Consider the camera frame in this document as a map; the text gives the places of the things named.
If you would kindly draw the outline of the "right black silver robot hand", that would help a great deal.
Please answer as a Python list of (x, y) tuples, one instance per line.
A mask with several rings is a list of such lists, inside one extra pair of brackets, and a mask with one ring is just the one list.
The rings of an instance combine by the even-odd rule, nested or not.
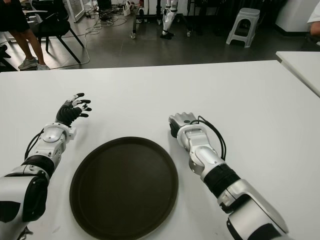
[(177, 138), (178, 131), (185, 125), (189, 125), (192, 121), (195, 121), (196, 117), (191, 113), (176, 113), (175, 115), (169, 116), (169, 126), (171, 136)]

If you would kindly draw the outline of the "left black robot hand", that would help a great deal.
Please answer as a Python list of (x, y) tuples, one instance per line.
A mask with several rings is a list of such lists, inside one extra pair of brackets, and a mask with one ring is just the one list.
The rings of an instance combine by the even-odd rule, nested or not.
[(55, 122), (71, 127), (72, 122), (78, 118), (88, 118), (89, 115), (86, 112), (92, 111), (88, 104), (91, 103), (88, 99), (81, 99), (84, 97), (84, 93), (74, 94), (67, 99), (63, 105), (59, 108)]

